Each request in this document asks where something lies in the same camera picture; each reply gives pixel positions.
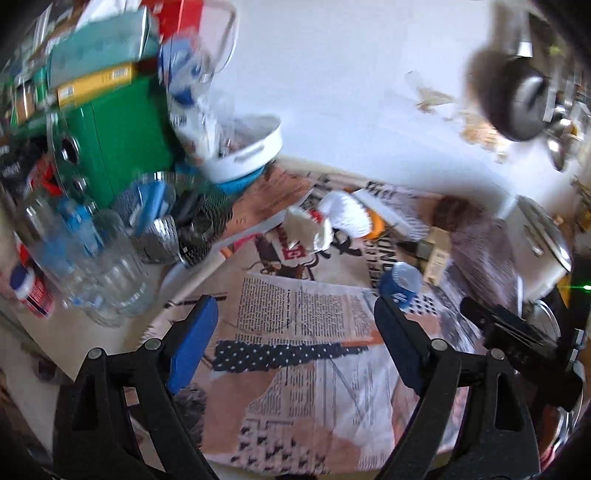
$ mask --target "screw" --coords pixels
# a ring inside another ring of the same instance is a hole
[[[144,346],[146,347],[146,350],[158,350],[158,347],[161,343],[162,342],[157,338],[151,338],[150,340],[144,343]]]
[[[437,350],[438,352],[443,352],[447,350],[447,342],[445,340],[441,340],[440,338],[436,338],[431,342],[431,346]]]
[[[499,350],[498,348],[493,348],[491,350],[491,357],[497,360],[504,360],[505,359],[505,352],[503,350]]]
[[[91,360],[96,360],[102,354],[103,350],[101,350],[100,348],[93,348],[90,352],[88,352],[88,358],[90,358]]]

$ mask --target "frying pan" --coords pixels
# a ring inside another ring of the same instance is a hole
[[[547,127],[548,80],[530,63],[529,21],[529,13],[523,12],[518,55],[500,67],[480,99],[488,121],[516,142],[531,140]]]

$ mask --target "cooking pot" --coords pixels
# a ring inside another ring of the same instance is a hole
[[[570,272],[569,248],[544,209],[528,197],[517,197],[505,222],[524,301],[536,301]]]

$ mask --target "hanging utensil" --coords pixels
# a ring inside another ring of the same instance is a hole
[[[530,55],[529,12],[522,11],[518,53]],[[531,65],[530,56],[515,56],[501,67],[491,88],[481,98],[488,121],[509,140],[528,141],[539,135],[543,122],[548,81]]]
[[[569,118],[561,119],[556,126],[548,129],[546,145],[554,167],[563,171],[566,162],[578,152],[582,136],[579,127],[584,114],[583,105],[576,102]]]
[[[552,68],[551,72],[550,84],[548,86],[548,95],[546,97],[546,106],[544,109],[544,116],[542,117],[542,120],[546,123],[550,123],[554,118],[556,98],[560,88],[560,80],[562,78],[562,72],[564,69],[564,57],[560,53],[559,48],[550,47],[550,58],[554,62],[554,67]]]

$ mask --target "pot lid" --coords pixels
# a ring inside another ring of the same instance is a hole
[[[560,262],[567,272],[570,272],[572,260],[570,258],[569,248],[562,233],[560,233],[560,230],[558,230],[558,227],[552,221],[552,218],[549,217],[540,205],[528,197],[518,196],[517,206],[538,232],[539,236],[543,238],[552,254],[556,257],[556,260]]]

